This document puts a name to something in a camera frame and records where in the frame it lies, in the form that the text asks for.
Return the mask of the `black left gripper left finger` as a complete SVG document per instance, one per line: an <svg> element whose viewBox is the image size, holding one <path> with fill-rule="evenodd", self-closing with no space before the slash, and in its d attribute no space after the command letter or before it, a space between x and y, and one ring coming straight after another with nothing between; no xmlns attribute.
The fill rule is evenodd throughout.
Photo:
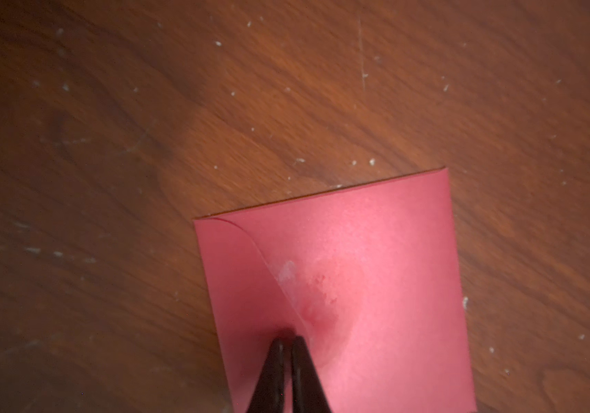
<svg viewBox="0 0 590 413"><path fill-rule="evenodd" d="M282 338L277 337L267 352L247 413L284 412L285 357L286 344Z"/></svg>

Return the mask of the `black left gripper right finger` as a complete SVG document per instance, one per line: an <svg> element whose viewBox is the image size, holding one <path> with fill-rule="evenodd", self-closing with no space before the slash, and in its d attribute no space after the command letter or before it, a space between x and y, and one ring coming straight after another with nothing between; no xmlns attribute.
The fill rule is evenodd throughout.
<svg viewBox="0 0 590 413"><path fill-rule="evenodd" d="M303 337L291 343L292 410L295 413L331 413L315 364Z"/></svg>

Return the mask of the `red envelope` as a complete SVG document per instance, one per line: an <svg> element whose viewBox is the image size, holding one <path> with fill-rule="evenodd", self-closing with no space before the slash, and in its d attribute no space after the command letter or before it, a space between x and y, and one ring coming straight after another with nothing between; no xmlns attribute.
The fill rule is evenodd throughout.
<svg viewBox="0 0 590 413"><path fill-rule="evenodd" d="M234 411L286 331L334 412L477 409L447 170L194 226Z"/></svg>

